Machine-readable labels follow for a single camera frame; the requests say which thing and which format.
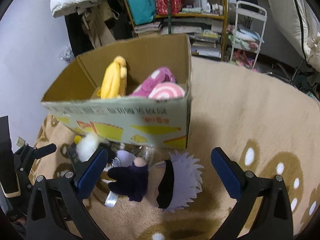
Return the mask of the white-haired blindfolded doll plush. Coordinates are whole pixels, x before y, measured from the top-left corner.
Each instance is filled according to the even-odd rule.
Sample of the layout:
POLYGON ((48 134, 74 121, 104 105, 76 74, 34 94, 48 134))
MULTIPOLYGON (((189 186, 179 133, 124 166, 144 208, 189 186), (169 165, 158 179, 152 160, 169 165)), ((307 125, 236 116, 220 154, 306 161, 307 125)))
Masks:
POLYGON ((202 192, 204 167, 189 153, 170 152, 169 158, 153 165, 133 154, 126 166, 108 169, 110 192, 132 203, 146 200, 152 207, 171 213, 194 202, 202 192))

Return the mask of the yellow dog plush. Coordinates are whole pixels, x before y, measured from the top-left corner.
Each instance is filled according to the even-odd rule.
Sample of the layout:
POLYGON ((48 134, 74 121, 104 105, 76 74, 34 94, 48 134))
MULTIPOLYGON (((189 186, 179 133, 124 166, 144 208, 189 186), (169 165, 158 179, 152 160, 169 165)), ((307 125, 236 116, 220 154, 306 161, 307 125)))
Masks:
POLYGON ((101 99, 121 98, 126 94, 127 67, 122 56, 116 56, 105 70, 97 96, 101 99))

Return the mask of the pink animal plush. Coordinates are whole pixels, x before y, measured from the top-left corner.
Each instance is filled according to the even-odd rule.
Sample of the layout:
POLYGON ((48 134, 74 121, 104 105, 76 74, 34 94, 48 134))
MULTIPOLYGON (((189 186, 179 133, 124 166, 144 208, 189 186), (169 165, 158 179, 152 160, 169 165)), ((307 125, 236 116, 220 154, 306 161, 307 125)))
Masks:
POLYGON ((152 90, 160 83, 173 82, 176 83, 176 77, 167 67, 156 69, 140 84, 130 96, 140 96, 147 98, 152 90))

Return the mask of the white fluffy pompom plush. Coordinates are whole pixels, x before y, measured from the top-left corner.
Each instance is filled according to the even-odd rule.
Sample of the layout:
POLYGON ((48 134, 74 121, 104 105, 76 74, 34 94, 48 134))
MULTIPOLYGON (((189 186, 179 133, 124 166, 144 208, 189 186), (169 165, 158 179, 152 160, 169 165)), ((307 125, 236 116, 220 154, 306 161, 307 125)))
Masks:
POLYGON ((78 197, 88 198, 103 172, 108 187, 105 205, 113 207, 119 196, 141 202, 147 193, 149 168, 147 162, 126 150, 113 151, 107 140, 87 134, 75 142, 72 152, 80 167, 76 179, 78 197))

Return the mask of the pink swirl roll plush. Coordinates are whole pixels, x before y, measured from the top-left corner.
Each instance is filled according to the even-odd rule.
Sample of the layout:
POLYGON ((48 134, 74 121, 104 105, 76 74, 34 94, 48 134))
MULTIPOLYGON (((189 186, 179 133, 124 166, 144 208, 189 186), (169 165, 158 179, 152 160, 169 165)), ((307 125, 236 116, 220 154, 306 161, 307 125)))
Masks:
POLYGON ((164 100, 183 98, 184 96, 185 91, 180 85, 173 82, 164 82, 157 84, 148 95, 148 98, 155 100, 164 100))

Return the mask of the plastic bag of snacks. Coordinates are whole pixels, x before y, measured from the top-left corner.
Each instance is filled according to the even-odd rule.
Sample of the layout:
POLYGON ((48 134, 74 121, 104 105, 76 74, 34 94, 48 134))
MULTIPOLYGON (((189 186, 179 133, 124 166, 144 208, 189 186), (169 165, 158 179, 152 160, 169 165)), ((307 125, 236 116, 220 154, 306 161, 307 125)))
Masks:
POLYGON ((65 49, 60 53, 59 58, 67 63, 71 63, 75 59, 70 45, 65 47, 65 49))

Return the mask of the printed cardboard box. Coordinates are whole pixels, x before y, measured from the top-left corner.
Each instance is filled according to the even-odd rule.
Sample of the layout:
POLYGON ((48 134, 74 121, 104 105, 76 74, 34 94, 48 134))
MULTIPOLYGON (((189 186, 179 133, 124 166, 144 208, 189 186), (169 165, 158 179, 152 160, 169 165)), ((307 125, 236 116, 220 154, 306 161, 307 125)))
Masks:
POLYGON ((76 133, 95 133, 131 145, 184 149, 188 144, 191 105, 191 54, 183 34, 117 41, 78 55, 44 94, 44 108, 76 133), (126 94, 101 99, 97 92, 108 65, 126 61, 126 94), (167 67, 185 95, 150 99, 133 91, 158 68, 167 67))

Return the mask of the cream reclining chair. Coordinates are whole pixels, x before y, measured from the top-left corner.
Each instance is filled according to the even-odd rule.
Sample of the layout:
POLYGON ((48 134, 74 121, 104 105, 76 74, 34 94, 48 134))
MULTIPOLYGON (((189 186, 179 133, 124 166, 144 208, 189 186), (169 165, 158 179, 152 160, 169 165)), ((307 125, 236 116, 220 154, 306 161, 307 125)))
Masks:
POLYGON ((306 0, 268 0, 278 30, 319 71, 319 20, 306 0))

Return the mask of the beige trench coat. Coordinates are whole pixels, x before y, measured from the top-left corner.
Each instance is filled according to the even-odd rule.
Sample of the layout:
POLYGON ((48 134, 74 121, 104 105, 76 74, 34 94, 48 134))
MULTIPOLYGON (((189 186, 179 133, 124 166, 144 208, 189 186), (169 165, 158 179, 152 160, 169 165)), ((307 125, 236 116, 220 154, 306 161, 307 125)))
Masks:
POLYGON ((107 0, 102 0, 97 6, 87 8, 84 12, 82 15, 82 27, 94 49, 116 41, 105 23, 108 20, 114 19, 114 13, 107 0))

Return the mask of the white rolling cart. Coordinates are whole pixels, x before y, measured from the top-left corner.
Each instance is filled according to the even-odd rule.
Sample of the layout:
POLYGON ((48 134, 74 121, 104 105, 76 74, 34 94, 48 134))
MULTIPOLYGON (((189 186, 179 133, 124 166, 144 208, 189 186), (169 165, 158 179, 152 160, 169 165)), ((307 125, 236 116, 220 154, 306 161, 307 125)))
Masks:
POLYGON ((229 62, 253 70, 264 43, 267 22, 265 8, 251 2, 229 0, 234 23, 227 28, 231 44, 229 62))

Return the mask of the wooden shelf unit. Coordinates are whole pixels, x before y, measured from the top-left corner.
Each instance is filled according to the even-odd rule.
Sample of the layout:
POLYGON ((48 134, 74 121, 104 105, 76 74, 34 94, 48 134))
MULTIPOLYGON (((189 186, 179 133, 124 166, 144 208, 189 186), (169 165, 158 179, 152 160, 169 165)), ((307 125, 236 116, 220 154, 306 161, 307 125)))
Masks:
MULTIPOLYGON (((124 0, 134 33, 136 27, 127 0, 124 0)), ((161 22, 158 34, 168 34, 168 15, 156 15, 161 22)), ((182 10, 171 14, 172 34, 187 34, 193 55, 223 60, 226 48, 227 0, 184 0, 182 10)))

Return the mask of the stack of books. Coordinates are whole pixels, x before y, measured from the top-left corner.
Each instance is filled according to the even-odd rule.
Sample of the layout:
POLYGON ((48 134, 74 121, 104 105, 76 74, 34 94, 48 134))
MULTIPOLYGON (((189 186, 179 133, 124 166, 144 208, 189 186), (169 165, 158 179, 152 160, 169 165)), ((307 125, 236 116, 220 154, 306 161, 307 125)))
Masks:
POLYGON ((134 33, 138 37, 145 36, 145 35, 153 35, 153 34, 158 34, 161 28, 162 28, 161 22, 152 22, 148 24, 137 25, 134 28, 134 33))

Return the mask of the teal shopping bag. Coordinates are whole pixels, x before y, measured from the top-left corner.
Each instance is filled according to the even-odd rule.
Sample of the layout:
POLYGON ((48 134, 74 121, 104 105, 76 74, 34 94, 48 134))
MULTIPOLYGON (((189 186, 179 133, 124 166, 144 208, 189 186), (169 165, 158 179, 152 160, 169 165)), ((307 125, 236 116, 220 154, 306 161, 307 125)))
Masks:
POLYGON ((156 15, 155 0, 127 0, 135 25, 151 23, 156 15))

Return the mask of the green pole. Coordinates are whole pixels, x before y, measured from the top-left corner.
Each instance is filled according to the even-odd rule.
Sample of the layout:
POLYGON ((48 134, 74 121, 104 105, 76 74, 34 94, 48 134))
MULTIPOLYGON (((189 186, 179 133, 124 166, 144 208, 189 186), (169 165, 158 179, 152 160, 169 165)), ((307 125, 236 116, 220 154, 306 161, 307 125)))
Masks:
POLYGON ((171 27, 171 0, 167 0, 167 7, 168 7, 168 34, 172 34, 172 27, 171 27))

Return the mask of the wall power socket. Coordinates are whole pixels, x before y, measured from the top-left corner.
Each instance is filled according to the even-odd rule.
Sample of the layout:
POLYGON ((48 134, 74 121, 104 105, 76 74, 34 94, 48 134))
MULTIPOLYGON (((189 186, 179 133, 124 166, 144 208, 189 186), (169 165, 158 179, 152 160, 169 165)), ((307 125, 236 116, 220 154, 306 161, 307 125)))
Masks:
POLYGON ((21 138, 21 137, 18 137, 17 140, 16 140, 16 146, 17 147, 23 147, 25 145, 26 141, 21 138))

